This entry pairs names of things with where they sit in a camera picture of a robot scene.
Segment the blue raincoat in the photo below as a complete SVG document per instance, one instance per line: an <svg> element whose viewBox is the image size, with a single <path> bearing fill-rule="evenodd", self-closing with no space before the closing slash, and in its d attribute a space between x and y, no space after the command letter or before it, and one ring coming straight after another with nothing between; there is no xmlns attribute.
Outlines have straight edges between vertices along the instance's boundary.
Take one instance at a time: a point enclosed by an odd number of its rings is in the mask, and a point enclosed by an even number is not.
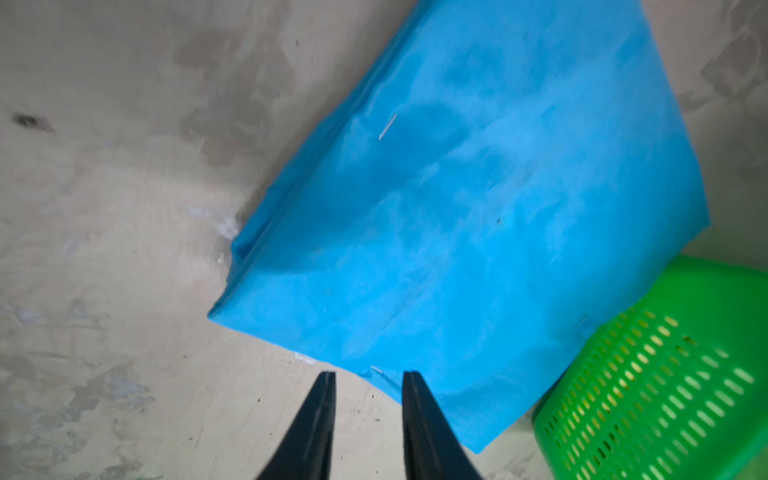
<svg viewBox="0 0 768 480"><path fill-rule="evenodd" d="M480 452L709 223L638 1L422 1L232 244L222 326Z"/></svg>

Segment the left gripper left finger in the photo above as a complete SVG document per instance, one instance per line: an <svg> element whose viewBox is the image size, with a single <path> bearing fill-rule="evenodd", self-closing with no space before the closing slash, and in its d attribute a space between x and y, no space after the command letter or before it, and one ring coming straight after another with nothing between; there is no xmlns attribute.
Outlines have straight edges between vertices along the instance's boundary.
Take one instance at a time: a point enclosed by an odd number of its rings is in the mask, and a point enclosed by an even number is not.
<svg viewBox="0 0 768 480"><path fill-rule="evenodd" d="M321 372L257 480L328 480L336 414L336 374Z"/></svg>

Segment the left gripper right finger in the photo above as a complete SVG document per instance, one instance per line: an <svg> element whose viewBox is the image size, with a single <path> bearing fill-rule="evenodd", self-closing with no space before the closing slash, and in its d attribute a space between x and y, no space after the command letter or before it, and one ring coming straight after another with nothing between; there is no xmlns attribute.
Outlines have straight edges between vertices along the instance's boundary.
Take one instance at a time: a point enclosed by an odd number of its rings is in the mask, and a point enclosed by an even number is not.
<svg viewBox="0 0 768 480"><path fill-rule="evenodd" d="M402 409L407 479L481 479L419 372L404 373Z"/></svg>

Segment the green plastic basket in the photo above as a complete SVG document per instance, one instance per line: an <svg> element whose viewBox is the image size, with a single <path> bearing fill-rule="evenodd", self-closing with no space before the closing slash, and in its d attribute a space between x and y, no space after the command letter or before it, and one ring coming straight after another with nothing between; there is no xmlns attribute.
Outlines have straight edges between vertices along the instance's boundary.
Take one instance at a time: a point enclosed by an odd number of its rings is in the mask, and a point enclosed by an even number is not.
<svg viewBox="0 0 768 480"><path fill-rule="evenodd" d="M732 479L767 444L767 275L672 261L533 415L557 479Z"/></svg>

